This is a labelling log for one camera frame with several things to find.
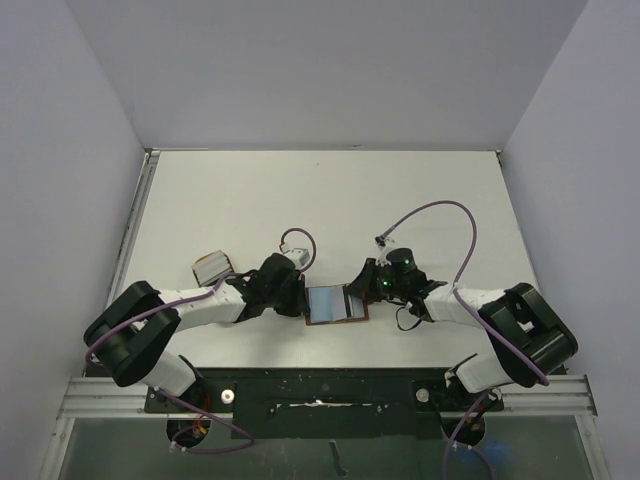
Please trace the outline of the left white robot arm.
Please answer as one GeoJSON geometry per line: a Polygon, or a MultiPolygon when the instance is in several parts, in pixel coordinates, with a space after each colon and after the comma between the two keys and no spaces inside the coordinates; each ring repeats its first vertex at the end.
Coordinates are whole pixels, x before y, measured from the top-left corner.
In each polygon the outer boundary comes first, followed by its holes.
{"type": "Polygon", "coordinates": [[[313,259],[306,249],[274,253],[258,269],[225,274],[212,286],[190,290],[158,290],[137,281],[86,329],[85,361],[98,361],[120,387],[143,383],[167,392],[180,410],[193,410],[204,387],[195,367],[167,350],[174,334],[235,325],[267,309],[284,317],[308,315],[304,269],[313,259]]]}

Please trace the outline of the brown leather card holder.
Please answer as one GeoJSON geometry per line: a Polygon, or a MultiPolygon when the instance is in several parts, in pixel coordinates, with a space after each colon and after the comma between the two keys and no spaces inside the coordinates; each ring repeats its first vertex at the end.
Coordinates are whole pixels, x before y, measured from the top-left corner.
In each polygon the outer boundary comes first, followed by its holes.
{"type": "Polygon", "coordinates": [[[368,307],[367,318],[361,320],[344,319],[344,300],[342,289],[345,285],[311,287],[307,289],[307,301],[310,314],[305,317],[308,326],[319,326],[329,324],[339,324],[348,322],[367,321],[369,319],[368,307]]]}

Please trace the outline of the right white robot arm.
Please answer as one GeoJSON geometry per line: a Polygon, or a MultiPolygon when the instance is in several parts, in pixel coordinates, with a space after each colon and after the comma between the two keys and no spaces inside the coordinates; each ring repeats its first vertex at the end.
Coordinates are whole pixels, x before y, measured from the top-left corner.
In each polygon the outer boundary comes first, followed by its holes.
{"type": "Polygon", "coordinates": [[[491,353],[474,353],[445,374],[445,395],[459,409],[507,384],[531,388],[578,351],[578,342],[529,283],[508,289],[459,289],[418,268],[409,248],[368,258],[346,292],[368,304],[395,302],[418,323],[454,322],[485,331],[491,353]]]}

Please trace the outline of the grey credit card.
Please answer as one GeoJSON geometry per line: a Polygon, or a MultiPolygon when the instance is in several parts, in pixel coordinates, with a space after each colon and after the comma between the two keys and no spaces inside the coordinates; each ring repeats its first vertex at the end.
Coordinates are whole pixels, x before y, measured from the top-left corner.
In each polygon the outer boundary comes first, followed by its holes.
{"type": "Polygon", "coordinates": [[[347,287],[342,289],[344,300],[344,319],[345,320],[361,320],[367,318],[366,305],[363,300],[357,296],[351,295],[347,291],[347,287]]]}

